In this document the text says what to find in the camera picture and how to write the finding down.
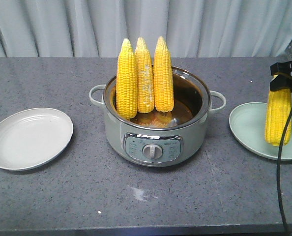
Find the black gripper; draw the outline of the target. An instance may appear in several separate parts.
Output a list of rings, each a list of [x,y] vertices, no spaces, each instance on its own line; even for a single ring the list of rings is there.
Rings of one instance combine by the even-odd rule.
[[[292,79],[286,77],[292,75],[292,61],[277,62],[270,66],[270,73],[273,76],[270,82],[270,91],[290,89],[292,91]]]

